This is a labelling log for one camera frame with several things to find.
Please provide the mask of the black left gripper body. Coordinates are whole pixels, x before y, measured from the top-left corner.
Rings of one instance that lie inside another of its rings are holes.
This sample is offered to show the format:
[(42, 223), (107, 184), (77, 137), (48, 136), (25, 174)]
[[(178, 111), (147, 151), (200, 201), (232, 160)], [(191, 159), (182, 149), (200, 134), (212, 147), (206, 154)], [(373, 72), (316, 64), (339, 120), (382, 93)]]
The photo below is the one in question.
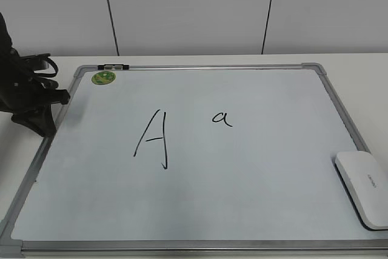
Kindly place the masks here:
[(67, 104), (70, 94), (53, 78), (58, 66), (49, 53), (20, 56), (1, 52), (1, 110), (26, 112), (51, 104)]

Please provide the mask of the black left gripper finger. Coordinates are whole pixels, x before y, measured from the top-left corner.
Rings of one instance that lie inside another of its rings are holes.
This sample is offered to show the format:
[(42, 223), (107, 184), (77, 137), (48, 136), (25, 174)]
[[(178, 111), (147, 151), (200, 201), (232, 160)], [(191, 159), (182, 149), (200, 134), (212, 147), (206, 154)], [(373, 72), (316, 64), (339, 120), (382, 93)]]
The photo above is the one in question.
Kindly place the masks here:
[(56, 133), (51, 106), (41, 106), (26, 112), (14, 113), (11, 119), (14, 123), (29, 128), (41, 137), (53, 137)]

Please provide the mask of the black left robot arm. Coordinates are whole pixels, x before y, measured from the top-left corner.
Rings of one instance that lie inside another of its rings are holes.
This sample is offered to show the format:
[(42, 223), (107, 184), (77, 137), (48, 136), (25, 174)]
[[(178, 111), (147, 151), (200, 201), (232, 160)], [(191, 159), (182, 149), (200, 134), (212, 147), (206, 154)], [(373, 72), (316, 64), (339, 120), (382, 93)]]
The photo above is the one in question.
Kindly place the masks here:
[(66, 105), (70, 94), (59, 89), (53, 78), (58, 66), (49, 53), (20, 56), (13, 47), (7, 26), (1, 17), (1, 111), (11, 120), (41, 137), (52, 137), (56, 126), (52, 105)]

